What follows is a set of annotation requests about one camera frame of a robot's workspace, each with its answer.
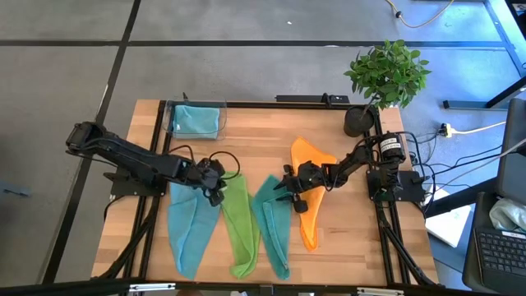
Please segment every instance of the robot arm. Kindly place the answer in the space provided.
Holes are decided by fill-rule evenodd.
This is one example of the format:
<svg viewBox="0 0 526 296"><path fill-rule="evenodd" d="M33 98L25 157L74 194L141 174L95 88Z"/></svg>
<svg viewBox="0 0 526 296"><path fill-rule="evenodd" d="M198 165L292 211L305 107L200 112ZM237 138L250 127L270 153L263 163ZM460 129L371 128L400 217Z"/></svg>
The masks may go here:
<svg viewBox="0 0 526 296"><path fill-rule="evenodd" d="M373 147L380 143L384 161L373 159ZM401 190L398 167L405 161L404 148L399 134L388 132L385 135L371 136L363 139L337 164L322 164L321 167L307 161L300 164L296 175L289 165L285 165L285 175L275 189L286 187L293 193L294 210L298 213L307 211L307 203L302 201L299 193L323 186L327 191L342 187L348 176L364 164L371 164L379 171L376 183L383 192Z"/></svg>
<svg viewBox="0 0 526 296"><path fill-rule="evenodd" d="M158 155L121 139L96 123L78 123L66 141L71 155L100 155L125 169L130 177L146 186L155 187L170 181L201 188L212 206L224 199L221 178L224 168L218 160L204 158L198 164L179 155Z"/></svg>

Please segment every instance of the table leg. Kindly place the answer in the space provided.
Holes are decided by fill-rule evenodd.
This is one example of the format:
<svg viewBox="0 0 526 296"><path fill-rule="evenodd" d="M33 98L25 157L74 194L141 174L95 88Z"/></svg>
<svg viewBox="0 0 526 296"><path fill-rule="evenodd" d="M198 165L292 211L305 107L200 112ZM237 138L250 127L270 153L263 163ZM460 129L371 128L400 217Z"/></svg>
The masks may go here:
<svg viewBox="0 0 526 296"><path fill-rule="evenodd" d="M510 99L526 90L526 76L520 78L512 86L508 87L495 98L487 102L463 101L463 100L445 100L445 109L470 109L470 110L495 110L504 111L508 109Z"/></svg>

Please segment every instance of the cloth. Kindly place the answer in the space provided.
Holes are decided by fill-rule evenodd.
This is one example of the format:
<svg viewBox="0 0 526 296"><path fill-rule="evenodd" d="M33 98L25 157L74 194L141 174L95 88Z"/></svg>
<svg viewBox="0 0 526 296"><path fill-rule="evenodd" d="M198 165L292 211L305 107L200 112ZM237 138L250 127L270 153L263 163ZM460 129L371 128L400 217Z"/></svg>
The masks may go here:
<svg viewBox="0 0 526 296"><path fill-rule="evenodd" d="M193 280L219 218L200 188L170 183L168 238L179 273Z"/></svg>
<svg viewBox="0 0 526 296"><path fill-rule="evenodd" d="M290 195L285 188L274 190L279 180L269 176L252 201L252 211L256 217L265 244L266 254L274 272L281 280L290 276L288 268L288 242L292 203L289 199L279 201Z"/></svg>
<svg viewBox="0 0 526 296"><path fill-rule="evenodd" d="M219 109L175 106L173 133L176 139L217 139Z"/></svg>
<svg viewBox="0 0 526 296"><path fill-rule="evenodd" d="M228 172L225 177L233 175L234 173ZM248 195L245 177L240 174L225 182L227 187L223 191L221 209L235 260L235 266L230 268L230 273L242 279L256 268L260 230L257 228L256 217L251 212L252 197Z"/></svg>
<svg viewBox="0 0 526 296"><path fill-rule="evenodd" d="M493 227L500 230L526 232L526 206L502 198L490 210Z"/></svg>
<svg viewBox="0 0 526 296"><path fill-rule="evenodd" d="M291 146L290 154L295 173L297 173L300 164L309 160L318 166L336 163L336 158L333 155L321 152L300 136ZM324 187L313 188L300 194L300 197L307 202L308 206L308 210L299 215L301 221L300 234L302 235L305 248L309 251L314 251L318 248L318 210L324 195Z"/></svg>

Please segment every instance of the wooden table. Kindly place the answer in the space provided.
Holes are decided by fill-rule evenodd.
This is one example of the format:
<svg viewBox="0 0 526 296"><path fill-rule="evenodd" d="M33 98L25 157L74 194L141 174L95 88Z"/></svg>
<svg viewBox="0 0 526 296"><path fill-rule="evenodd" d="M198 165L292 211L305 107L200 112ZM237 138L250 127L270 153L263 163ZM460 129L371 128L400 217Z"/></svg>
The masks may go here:
<svg viewBox="0 0 526 296"><path fill-rule="evenodd" d="M127 139L146 149L150 147L158 100L137 101ZM189 144L196 159L216 150L234 153L247 177L248 191L256 193L261 184L273 174L283 175L283 165L290 164L290 146L297 136L303 136L324 152L345 157L360 138L345 136L344 111L305 109L228 109L226 137L220 141L176 141L170 147ZM403 131L398 109L381 112L384 132ZM161 134L158 152L163 145ZM218 156L225 168L235 170L228 156ZM406 161L401 169L411 169ZM367 194L366 167L349 177L343 187L325 194L318 214L319 247L309 252L299 233L299 216L293 212L290 229L290 279L279 280L273 272L261 241L256 269L245 279L237 280L228 269L233 254L223 216L215 227L205 251L195 281L224 283L288 283L385 285L375 208ZM169 197L161 199L148 266L148 280L184 281L178 274L168 242L167 209ZM105 272L129 241L137 197L126 197L114 203L108 211L92 275ZM412 204L399 202L399 219L404 245L426 275L437 282L434 261L422 213ZM398 260L391 246L395 278L399 281ZM137 275L141 246L136 252L133 275Z"/></svg>

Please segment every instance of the laptop keyboard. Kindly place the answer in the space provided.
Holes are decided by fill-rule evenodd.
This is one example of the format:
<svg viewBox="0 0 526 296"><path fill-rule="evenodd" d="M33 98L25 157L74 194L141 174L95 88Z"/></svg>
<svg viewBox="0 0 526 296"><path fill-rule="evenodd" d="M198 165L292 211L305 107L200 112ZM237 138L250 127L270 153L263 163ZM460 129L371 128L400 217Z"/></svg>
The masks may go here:
<svg viewBox="0 0 526 296"><path fill-rule="evenodd" d="M482 268L526 276L526 235L494 229L476 235Z"/></svg>

